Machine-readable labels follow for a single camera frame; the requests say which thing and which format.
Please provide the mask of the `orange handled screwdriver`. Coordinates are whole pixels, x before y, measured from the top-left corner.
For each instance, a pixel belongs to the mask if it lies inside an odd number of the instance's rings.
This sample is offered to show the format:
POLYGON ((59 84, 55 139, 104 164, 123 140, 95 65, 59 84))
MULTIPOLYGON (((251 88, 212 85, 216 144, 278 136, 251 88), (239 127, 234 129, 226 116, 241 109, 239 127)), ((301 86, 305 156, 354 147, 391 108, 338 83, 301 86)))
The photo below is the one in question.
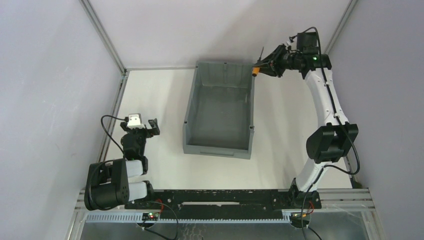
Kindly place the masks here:
POLYGON ((256 77, 260 73, 261 68, 264 67, 264 64, 262 63, 262 55, 263 55, 263 52, 264 52, 264 48, 265 47, 263 46, 257 62, 252 66, 252 72, 251 73, 252 73, 253 77, 256 77))

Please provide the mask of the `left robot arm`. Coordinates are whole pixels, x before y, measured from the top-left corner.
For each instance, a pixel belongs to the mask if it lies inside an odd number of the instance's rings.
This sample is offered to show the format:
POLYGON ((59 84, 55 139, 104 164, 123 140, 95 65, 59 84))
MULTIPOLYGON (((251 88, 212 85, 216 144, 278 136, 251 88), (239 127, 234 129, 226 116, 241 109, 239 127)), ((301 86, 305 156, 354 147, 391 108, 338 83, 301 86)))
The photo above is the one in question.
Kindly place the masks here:
POLYGON ((131 178, 146 175, 147 139, 160 135, 156 118, 142 122, 141 114, 133 113, 120 120, 125 132, 117 143, 122 158, 93 163, 89 166, 84 193, 84 205, 89 211, 108 211, 136 200, 150 201, 154 196, 148 180, 131 182, 131 178))

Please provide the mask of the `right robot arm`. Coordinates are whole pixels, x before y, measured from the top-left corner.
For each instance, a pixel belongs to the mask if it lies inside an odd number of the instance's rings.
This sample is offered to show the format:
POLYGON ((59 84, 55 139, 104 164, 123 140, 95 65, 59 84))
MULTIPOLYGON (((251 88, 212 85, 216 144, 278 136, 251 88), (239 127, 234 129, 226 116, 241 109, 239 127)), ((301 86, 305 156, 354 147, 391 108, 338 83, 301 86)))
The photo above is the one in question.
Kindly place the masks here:
POLYGON ((357 124, 350 123, 342 110, 331 68, 329 56, 322 54, 319 47, 292 50, 284 44, 265 58, 259 57, 252 68, 254 77, 264 74, 280 78, 286 70, 298 71, 312 95, 318 121, 317 130, 306 141, 308 159, 290 186, 294 198, 310 196, 329 169, 351 176, 359 172, 358 169, 347 171, 336 166, 350 150, 356 149, 354 140, 359 128, 357 124))

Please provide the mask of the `grey plastic storage bin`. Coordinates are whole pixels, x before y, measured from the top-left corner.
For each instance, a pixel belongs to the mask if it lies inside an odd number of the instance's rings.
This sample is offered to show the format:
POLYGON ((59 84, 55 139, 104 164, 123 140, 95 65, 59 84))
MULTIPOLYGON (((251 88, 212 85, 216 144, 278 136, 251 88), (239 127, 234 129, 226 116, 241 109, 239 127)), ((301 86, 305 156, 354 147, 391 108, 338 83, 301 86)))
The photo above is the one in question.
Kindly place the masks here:
POLYGON ((182 127, 185 154, 251 158, 255 132, 252 66, 248 62, 196 62, 182 127))

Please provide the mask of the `left controller board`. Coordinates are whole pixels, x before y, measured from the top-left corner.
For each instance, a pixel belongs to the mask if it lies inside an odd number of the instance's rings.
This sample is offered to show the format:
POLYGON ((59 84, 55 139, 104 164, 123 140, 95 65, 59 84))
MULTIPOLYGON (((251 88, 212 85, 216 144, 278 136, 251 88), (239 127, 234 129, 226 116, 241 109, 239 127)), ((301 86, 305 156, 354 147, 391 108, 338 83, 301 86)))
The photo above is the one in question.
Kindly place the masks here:
POLYGON ((157 221, 160 218, 159 212, 145 212, 142 214, 141 221, 149 222, 149 221, 157 221))

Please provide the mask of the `controller board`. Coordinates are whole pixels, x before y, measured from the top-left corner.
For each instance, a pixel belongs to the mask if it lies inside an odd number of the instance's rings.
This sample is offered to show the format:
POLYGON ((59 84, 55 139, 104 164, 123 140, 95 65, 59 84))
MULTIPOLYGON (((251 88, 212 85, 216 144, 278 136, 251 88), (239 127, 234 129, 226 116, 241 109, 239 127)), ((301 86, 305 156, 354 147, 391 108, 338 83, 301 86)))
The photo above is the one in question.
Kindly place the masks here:
POLYGON ((141 221, 149 222, 149 221, 157 221, 160 218, 159 212, 145 212, 142 214, 141 221))
POLYGON ((311 222, 311 215, 305 213, 301 215, 300 212, 293 212, 289 216, 289 220, 290 224, 297 229, 307 228, 311 222))

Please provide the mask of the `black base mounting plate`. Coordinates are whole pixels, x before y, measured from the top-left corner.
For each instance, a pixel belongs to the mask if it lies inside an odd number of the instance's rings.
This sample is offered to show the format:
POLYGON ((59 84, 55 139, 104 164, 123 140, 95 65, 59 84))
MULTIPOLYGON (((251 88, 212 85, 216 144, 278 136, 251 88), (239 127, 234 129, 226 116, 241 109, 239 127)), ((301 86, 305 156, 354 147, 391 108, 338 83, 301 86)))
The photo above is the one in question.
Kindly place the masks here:
POLYGON ((159 210, 161 218, 179 220, 268 221, 283 211, 307 213, 322 208, 317 191, 293 193, 286 189, 155 190, 152 200, 135 200, 127 210, 159 210))

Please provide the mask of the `right controller board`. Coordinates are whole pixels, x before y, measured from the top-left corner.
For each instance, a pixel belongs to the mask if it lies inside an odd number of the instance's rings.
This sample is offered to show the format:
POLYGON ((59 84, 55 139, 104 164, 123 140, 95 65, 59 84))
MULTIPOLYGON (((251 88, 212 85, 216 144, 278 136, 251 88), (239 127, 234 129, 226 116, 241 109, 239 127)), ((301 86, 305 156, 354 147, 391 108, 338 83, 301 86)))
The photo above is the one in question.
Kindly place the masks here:
POLYGON ((289 216, 289 220, 290 224, 297 229, 307 228, 311 222, 311 215, 305 213, 301 215, 300 212, 293 212, 289 216))

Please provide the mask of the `left aluminium frame rail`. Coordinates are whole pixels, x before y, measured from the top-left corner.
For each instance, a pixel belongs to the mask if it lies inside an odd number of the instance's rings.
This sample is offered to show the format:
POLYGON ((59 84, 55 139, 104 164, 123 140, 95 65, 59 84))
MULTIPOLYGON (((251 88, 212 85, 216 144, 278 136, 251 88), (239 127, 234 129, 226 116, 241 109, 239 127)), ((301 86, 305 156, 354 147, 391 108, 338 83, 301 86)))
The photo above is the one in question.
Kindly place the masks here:
MULTIPOLYGON (((116 95, 114 97, 114 101, 113 101, 113 105, 111 108, 111 111, 108 115, 111 115, 113 117, 117 117, 119 110, 120 110, 120 106, 122 103, 122 99, 123 99, 123 95, 125 92, 125 88, 127 85, 127 81, 128 81, 128 77, 129 77, 129 72, 125 71, 119 80, 118 83, 118 89, 116 92, 116 95)), ((116 124, 116 119, 112 118, 109 120, 109 122, 105 125, 107 132, 109 133, 110 136, 113 135, 114 129, 115 129, 115 124, 116 124)), ((101 148, 100 148, 100 152, 99 152, 99 156, 98 156, 98 163, 104 162, 107 159, 107 154, 109 151, 109 147, 111 145, 111 139, 110 137, 105 134, 102 141, 101 141, 101 148)))

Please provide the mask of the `right corner aluminium post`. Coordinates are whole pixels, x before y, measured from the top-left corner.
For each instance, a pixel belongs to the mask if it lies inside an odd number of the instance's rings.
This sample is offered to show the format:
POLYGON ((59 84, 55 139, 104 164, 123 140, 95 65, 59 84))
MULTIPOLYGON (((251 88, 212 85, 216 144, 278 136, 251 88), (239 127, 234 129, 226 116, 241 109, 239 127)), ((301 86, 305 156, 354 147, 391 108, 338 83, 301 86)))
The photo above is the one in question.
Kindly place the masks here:
POLYGON ((345 8, 330 40, 328 45, 326 46, 324 53, 329 55, 334 48, 336 42, 338 41, 340 35, 342 34, 342 31, 344 30, 348 20, 350 19, 352 13, 354 12, 359 0, 350 0, 347 4, 347 7, 345 8))

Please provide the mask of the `corner aluminium post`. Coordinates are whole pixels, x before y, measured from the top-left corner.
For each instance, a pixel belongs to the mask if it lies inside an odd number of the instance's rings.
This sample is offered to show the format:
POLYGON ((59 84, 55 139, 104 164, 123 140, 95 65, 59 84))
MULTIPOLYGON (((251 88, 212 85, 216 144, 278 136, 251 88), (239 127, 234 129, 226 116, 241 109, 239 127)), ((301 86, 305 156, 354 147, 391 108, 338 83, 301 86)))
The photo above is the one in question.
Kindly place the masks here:
POLYGON ((344 30, 348 20, 350 19, 352 13, 354 12, 359 0, 350 0, 347 4, 347 7, 345 8, 330 40, 328 45, 326 46, 324 53, 329 55, 334 48, 336 42, 338 41, 340 35, 342 34, 342 31, 344 30))
POLYGON ((94 6, 92 5, 90 0, 79 0, 83 10, 85 11, 86 15, 88 16, 88 19, 90 20, 91 24, 93 25, 95 31, 97 32, 101 42, 103 43, 106 51, 108 52, 109 56, 111 57, 112 61, 118 68, 119 72, 122 75, 125 75, 127 73, 127 69, 125 65, 123 64, 123 61, 121 60, 114 44, 112 43, 111 38, 109 37, 105 27, 103 26, 96 10, 94 9, 94 6))

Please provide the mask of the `left corner aluminium post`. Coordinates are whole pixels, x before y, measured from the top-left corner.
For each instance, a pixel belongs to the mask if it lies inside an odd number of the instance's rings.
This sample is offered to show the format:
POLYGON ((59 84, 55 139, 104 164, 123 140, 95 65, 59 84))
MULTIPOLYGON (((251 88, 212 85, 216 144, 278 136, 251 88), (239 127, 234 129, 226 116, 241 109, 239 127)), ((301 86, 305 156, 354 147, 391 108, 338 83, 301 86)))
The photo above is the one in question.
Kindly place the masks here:
POLYGON ((97 32, 101 42, 103 43, 106 51, 108 52, 109 56, 111 57, 112 61, 118 68, 119 72, 122 75, 125 75, 127 73, 127 69, 125 65, 123 64, 123 61, 121 60, 114 44, 112 43, 111 38, 109 37, 105 27, 103 26, 96 10, 94 9, 94 6, 92 5, 90 0, 79 0, 83 10, 85 11, 86 15, 88 16, 88 19, 90 20, 91 24, 93 25, 95 31, 97 32))

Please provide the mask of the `front aluminium frame rails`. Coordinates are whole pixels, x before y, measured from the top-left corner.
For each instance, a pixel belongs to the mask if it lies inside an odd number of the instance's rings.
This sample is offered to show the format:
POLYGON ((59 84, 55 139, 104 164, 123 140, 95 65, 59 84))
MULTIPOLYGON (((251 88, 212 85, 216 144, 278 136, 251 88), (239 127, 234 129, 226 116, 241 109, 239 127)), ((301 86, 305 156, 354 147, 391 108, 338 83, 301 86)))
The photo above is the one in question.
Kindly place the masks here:
MULTIPOLYGON (((330 211, 361 211, 361 210, 374 210, 374 203, 371 194, 367 189, 319 189, 322 207, 316 210, 308 210, 314 212, 330 211)), ((159 212, 160 210, 136 210, 126 209, 125 205, 119 205, 109 210, 110 212, 118 211, 132 211, 132 212, 159 212)))

